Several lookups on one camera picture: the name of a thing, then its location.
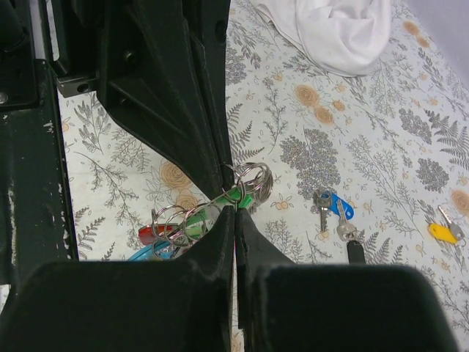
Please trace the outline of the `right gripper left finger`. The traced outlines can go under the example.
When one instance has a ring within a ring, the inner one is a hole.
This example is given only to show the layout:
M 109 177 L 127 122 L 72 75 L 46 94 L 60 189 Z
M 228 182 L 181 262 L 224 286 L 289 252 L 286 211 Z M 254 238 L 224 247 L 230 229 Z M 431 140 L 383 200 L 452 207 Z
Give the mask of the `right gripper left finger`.
M 228 351 L 235 211 L 181 257 L 38 268 L 1 318 L 3 351 Z

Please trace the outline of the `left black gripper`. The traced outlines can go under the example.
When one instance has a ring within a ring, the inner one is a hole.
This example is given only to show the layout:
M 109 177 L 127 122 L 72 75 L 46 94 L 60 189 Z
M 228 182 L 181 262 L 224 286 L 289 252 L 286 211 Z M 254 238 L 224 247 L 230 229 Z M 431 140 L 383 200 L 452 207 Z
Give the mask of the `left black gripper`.
M 182 2 L 40 2 L 61 95 L 92 92 L 98 82 L 113 121 L 181 170 L 179 132 L 189 109 L 198 111 L 188 96 L 196 84 Z

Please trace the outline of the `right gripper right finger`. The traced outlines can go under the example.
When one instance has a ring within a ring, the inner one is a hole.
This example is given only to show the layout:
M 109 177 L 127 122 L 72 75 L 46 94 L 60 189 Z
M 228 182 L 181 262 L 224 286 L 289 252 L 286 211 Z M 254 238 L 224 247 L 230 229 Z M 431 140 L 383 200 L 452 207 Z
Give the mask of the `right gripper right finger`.
M 357 241 L 346 264 L 297 264 L 235 218 L 238 323 L 247 351 L 456 351 L 426 277 L 369 265 Z

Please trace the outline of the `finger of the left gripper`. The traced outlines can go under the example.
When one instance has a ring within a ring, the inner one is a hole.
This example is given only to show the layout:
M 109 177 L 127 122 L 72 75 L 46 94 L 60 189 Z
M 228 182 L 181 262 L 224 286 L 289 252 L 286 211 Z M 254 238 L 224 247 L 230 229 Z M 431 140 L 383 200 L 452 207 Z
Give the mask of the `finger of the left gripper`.
M 179 165 L 202 191 L 222 191 L 234 183 L 226 122 L 226 30 L 229 1 L 183 1 L 185 41 L 192 59 L 189 109 L 179 132 Z

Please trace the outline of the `green tag key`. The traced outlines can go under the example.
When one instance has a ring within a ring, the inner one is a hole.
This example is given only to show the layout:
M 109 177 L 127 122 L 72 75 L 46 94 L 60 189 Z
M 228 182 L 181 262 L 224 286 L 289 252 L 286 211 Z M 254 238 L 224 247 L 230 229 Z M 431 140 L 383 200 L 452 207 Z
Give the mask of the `green tag key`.
M 214 225 L 225 207 L 247 208 L 253 202 L 251 194 L 241 186 L 235 186 L 215 199 L 188 210 L 180 225 L 181 232 L 190 241 L 199 240 Z

